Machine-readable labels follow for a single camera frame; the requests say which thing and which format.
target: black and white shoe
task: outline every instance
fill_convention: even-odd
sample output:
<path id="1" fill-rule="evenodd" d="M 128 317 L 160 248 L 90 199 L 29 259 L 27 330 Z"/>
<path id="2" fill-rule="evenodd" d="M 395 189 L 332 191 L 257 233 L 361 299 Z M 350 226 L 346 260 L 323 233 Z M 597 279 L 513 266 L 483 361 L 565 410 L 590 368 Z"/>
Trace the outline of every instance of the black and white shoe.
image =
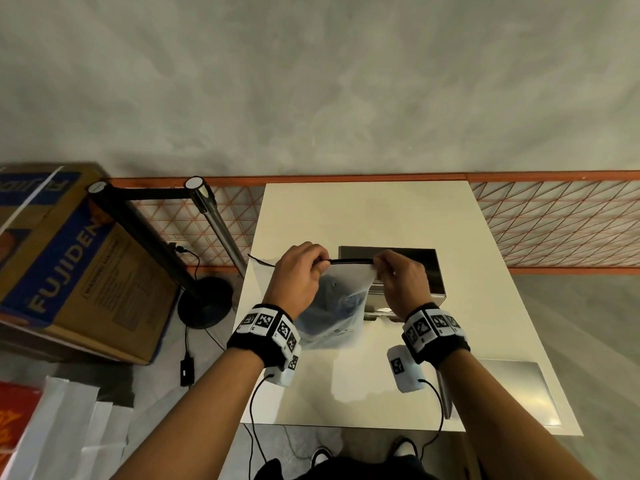
<path id="1" fill-rule="evenodd" d="M 323 461 L 329 460 L 329 458 L 333 458 L 332 453 L 324 446 L 320 446 L 320 448 L 318 448 L 314 453 L 313 457 L 311 457 L 311 468 L 319 465 Z"/>
<path id="2" fill-rule="evenodd" d="M 406 436 L 400 436 L 391 445 L 391 451 L 389 452 L 389 458 L 392 456 L 418 456 L 418 447 Z"/>

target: forearm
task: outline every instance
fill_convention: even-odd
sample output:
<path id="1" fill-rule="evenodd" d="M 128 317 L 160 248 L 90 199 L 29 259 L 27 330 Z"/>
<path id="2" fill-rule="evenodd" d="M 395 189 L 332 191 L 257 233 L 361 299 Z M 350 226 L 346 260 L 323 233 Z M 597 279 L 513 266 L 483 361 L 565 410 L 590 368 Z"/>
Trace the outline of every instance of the forearm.
<path id="1" fill-rule="evenodd" d="M 439 370 L 490 478 L 593 478 L 468 351 Z"/>
<path id="2" fill-rule="evenodd" d="M 218 478 L 263 367 L 262 360 L 253 352 L 229 348 L 113 480 Z"/>

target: plastic bag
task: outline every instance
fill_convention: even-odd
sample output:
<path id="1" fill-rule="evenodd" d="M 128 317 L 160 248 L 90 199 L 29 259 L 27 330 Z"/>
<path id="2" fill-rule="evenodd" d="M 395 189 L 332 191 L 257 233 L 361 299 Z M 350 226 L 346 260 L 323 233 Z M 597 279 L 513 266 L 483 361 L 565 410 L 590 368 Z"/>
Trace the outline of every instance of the plastic bag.
<path id="1" fill-rule="evenodd" d="M 362 332 L 364 306 L 376 270 L 371 260 L 331 261 L 316 297 L 294 322 L 304 349 L 348 345 Z"/>

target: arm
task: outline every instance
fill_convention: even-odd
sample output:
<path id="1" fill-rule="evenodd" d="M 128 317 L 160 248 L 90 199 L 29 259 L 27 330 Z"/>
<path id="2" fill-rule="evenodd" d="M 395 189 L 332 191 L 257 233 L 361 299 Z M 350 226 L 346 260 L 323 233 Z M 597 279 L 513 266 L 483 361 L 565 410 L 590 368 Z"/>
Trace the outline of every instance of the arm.
<path id="1" fill-rule="evenodd" d="M 263 303 L 292 320 L 311 304 L 329 254 L 318 244 L 293 246 L 278 261 Z M 229 348 L 181 398 L 112 480 L 218 478 L 264 363 Z"/>
<path id="2" fill-rule="evenodd" d="M 420 263 L 384 251 L 374 264 L 387 303 L 399 317 L 406 320 L 431 301 Z M 467 350 L 452 352 L 438 370 L 490 478 L 593 478 Z"/>

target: table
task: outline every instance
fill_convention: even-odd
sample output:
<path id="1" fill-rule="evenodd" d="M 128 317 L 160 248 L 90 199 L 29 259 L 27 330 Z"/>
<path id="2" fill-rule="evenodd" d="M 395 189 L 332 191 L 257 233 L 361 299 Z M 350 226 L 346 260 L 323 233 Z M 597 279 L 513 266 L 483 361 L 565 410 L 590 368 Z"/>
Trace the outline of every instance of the table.
<path id="1" fill-rule="evenodd" d="M 478 358 L 537 362 L 556 404 L 556 435 L 582 432 L 467 182 L 268 184 L 252 255 L 281 256 L 293 244 L 434 248 L 447 298 L 441 306 L 465 329 Z M 250 260 L 236 326 L 264 290 Z M 256 423 L 436 430 L 440 405 L 430 388 L 402 394 L 387 349 L 402 343 L 401 325 L 364 323 L 354 348 L 303 351 L 292 385 L 265 382 L 253 404 Z M 435 371 L 422 364 L 434 385 Z M 248 407 L 243 422 L 250 422 Z M 443 430 L 464 431 L 459 419 Z"/>

